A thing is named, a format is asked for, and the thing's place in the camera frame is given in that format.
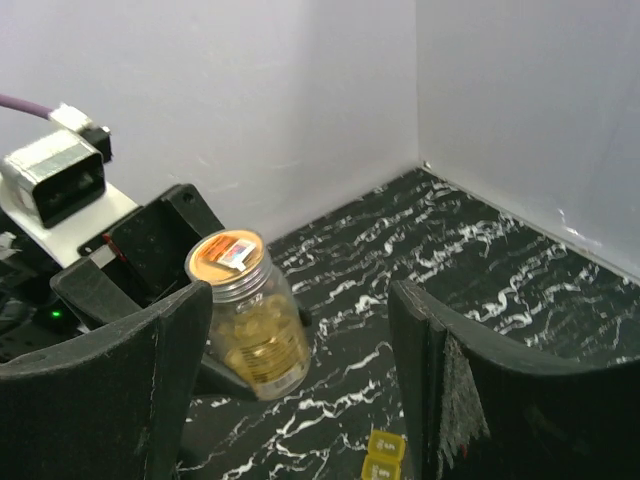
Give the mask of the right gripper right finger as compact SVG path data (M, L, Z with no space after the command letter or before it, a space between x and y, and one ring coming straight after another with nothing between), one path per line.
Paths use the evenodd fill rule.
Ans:
M503 336L415 283L388 293L419 479L635 479L639 364L595 366Z

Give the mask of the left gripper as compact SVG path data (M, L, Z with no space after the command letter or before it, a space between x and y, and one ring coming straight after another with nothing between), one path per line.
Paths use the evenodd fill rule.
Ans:
M81 244L83 258L54 275L50 287L87 328L100 328L184 287L187 254L223 228L194 185L176 184ZM114 256L103 267L108 275L85 257L102 247ZM284 397L309 371L309 325L298 307L215 308L197 389L244 400Z

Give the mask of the clear jar of yellow capsules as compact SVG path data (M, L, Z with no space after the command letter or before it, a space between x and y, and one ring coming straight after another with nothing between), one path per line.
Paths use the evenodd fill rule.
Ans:
M211 234L189 252L185 271L211 286L208 355L246 381L260 400L295 390L310 367L302 314L260 234Z

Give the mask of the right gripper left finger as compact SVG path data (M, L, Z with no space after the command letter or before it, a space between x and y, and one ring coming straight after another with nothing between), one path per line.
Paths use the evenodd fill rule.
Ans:
M210 318L199 282L3 364L2 478L172 478Z

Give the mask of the yellow clear weekly pill organizer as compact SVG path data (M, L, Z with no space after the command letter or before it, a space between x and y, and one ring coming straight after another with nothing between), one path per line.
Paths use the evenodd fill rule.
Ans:
M367 445L361 478L399 480L406 442L401 435L373 429Z

